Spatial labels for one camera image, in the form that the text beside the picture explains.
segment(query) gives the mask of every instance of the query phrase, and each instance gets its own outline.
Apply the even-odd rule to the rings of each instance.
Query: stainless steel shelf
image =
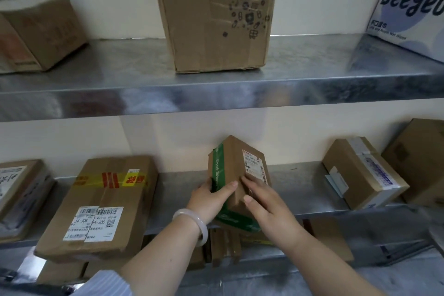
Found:
[[[91,41],[0,77],[0,121],[444,97],[444,64],[361,34],[271,37],[265,67],[175,74],[164,39]]]
[[[325,179],[327,172],[321,162],[272,165],[269,172],[273,187],[298,219],[336,215],[342,224],[353,225],[348,227],[354,229],[352,235],[347,235],[347,230],[344,232],[356,246],[360,246],[361,242],[363,246],[416,242],[423,239],[423,233],[427,233],[428,221],[402,203],[392,203],[382,209],[349,213],[350,209],[345,201]],[[168,225],[174,212],[186,207],[192,190],[205,180],[206,175],[206,171],[161,173],[145,234],[157,234]],[[74,178],[60,178],[28,237],[21,241],[0,244],[0,249],[35,246],[73,181]],[[359,225],[362,226],[361,232],[356,230]],[[379,226],[383,227],[383,232],[378,233]]]

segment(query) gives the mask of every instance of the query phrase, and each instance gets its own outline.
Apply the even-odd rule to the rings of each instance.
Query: qr code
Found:
[[[115,219],[108,219],[105,228],[114,227]]]

